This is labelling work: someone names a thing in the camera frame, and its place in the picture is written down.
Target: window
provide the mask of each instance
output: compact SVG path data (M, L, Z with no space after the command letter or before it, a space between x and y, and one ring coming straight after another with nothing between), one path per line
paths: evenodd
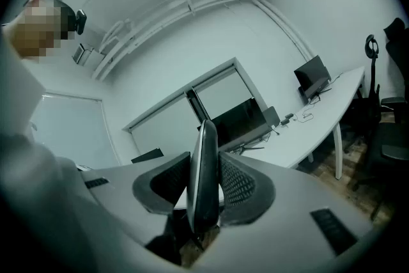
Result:
M93 169L119 165L100 100L44 95L31 123L35 141L56 156Z
M251 92L231 66L193 88L187 87L130 131L141 155L156 148L165 156L192 153L203 120L212 120L250 98Z

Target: desk surface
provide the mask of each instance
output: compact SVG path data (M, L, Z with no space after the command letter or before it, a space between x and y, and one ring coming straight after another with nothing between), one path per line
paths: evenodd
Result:
M284 168L292 168L306 158L332 132L351 101L364 76L364 67L343 73L330 86L331 89L320 95L321 101L314 105L306 105L297 113L299 121L290 122L285 126L278 126L276 135L271 132L266 143L257 146L265 147L260 150L246 151L243 156L263 160ZM312 116L303 118L302 113L311 113Z
M144 258L143 265L150 272L176 272L176 265L165 266L165 261L143 251L143 245L165 230L168 217L147 211L131 188L138 176L163 165L161 159L84 173L79 173L73 162L60 164L70 210L91 251L100 255L96 258L98 264L106 263L109 255L112 262L126 263L121 271L130 272L135 258L138 263ZM319 208L330 208L356 238L371 231L371 223L359 210L329 192L314 177L256 159L247 159L247 164L257 167L273 182L272 206L251 224L222 228L212 246L195 262L192 272L312 272L332 266L330 261L337 258L339 264L344 263L311 217L311 212ZM110 183L86 188L84 181L103 176Z

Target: black headset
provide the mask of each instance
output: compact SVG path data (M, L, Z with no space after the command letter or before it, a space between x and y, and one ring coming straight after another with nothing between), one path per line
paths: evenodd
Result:
M379 47L378 47L378 42L376 42L374 35L369 35L366 38L365 53L366 53L366 56L368 56L368 58L370 58L370 59L378 58Z
M29 2L30 0L27 0L24 3L24 6ZM64 3L63 0L57 0L60 3L64 4L67 8L69 8L73 13L74 11L72 10L71 7L69 7L66 3ZM85 27L85 22L87 21L87 15L84 13L83 10L77 11L77 14L75 15L75 27L74 31L77 32L77 34L81 35L82 32L84 32L84 27Z

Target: cord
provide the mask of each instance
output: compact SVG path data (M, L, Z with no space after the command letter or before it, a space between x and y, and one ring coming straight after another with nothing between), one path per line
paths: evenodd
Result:
M338 78L339 78L341 75L343 75L343 74L344 74L344 72L342 72L342 73L339 74L334 80L332 80L331 82L329 82L329 83L327 84L327 86L325 87L325 90L323 90L323 91L326 91L326 90L327 90L327 87L329 87L332 83L334 83L335 81L337 81Z
M308 122L308 121L313 120L313 119L314 119L313 113L307 113L307 111L310 111L311 109L313 109L314 106L315 106L315 104L316 104L317 102L320 102L320 101L321 101L320 95L317 95L317 96L315 96L313 99L311 99L311 101L309 102L309 104L312 105L312 107L307 108L306 110L304 110L304 112L302 112L302 118L304 119L304 121L300 121L300 120L298 119L297 114L294 114L294 116L297 118L297 121L299 121L300 123L305 123L305 122Z
M253 141L252 143L244 144L243 146L237 148L236 150L233 150L232 152L233 152L233 154L237 154L237 153L240 154L242 152L242 150L244 149L244 147L254 146L255 144L258 144L258 143L260 143L262 141L264 141L266 143L270 139L270 136L271 136L271 132L269 132L268 134L265 134L264 136L261 136L260 138L258 138L256 141Z
M271 129L275 132L275 134L277 134L278 136L280 135L280 133L278 133L276 130L274 130L273 128L271 128Z

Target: white desk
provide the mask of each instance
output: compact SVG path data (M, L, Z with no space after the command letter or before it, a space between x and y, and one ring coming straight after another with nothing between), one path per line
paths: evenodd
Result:
M294 116L290 119L290 123L275 129L280 133L279 136L271 132L267 143L257 145L265 147L264 149L249 150L243 156L284 168L293 168L310 156L313 150L332 132L336 149L336 178L340 179L343 172L343 147L339 120L351 104L363 76L364 67L343 73L334 83L325 88L331 90L320 95L321 101L317 102L314 107L306 105L296 113L300 121L309 120L311 117L304 119L302 113L311 108L306 113L314 115L312 120L300 123L293 121Z

